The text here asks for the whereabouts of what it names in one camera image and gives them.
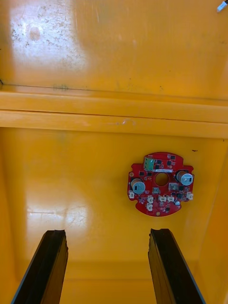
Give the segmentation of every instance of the capacitor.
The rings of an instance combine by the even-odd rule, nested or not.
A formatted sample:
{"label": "capacitor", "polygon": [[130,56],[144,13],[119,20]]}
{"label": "capacitor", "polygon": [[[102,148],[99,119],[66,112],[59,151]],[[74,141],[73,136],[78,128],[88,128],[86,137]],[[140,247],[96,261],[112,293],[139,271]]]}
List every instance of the capacitor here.
{"label": "capacitor", "polygon": [[136,194],[142,194],[146,189],[146,186],[141,179],[134,179],[131,182],[131,186],[132,186],[134,193],[136,193]]}
{"label": "capacitor", "polygon": [[179,171],[176,177],[177,180],[181,182],[184,186],[189,186],[193,183],[193,175],[187,173],[186,171]]}

